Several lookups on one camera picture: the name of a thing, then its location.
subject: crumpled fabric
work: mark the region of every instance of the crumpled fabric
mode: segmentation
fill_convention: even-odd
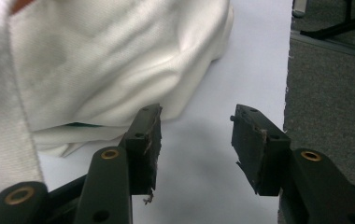
[[[233,24],[229,0],[0,0],[0,190],[160,103],[176,118]]]

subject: white cloth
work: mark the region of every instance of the white cloth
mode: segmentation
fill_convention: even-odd
[[[38,0],[9,18],[12,2],[0,0],[0,189],[42,179],[33,140],[61,156],[118,137],[145,105],[178,116],[233,22],[228,0]]]

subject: white towel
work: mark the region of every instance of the white towel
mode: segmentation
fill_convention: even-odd
[[[9,17],[12,2],[0,0],[0,189],[42,179],[33,142],[63,156],[123,134],[145,105],[177,117],[233,23],[228,0],[37,0]]]

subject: gray carpet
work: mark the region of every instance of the gray carpet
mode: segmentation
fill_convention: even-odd
[[[344,0],[310,1],[293,30],[318,30],[344,20]],[[355,45],[355,32],[335,40]],[[291,148],[318,150],[355,185],[355,57],[291,41],[284,129]],[[285,223],[280,217],[279,223]]]

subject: white table surface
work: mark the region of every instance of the white table surface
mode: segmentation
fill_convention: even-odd
[[[133,197],[134,223],[277,223],[278,198],[254,194],[231,146],[236,104],[261,110],[282,129],[291,0],[232,0],[234,26],[224,56],[210,65],[183,114],[162,123],[154,200]],[[40,156],[49,190],[85,175],[94,142],[67,158]]]

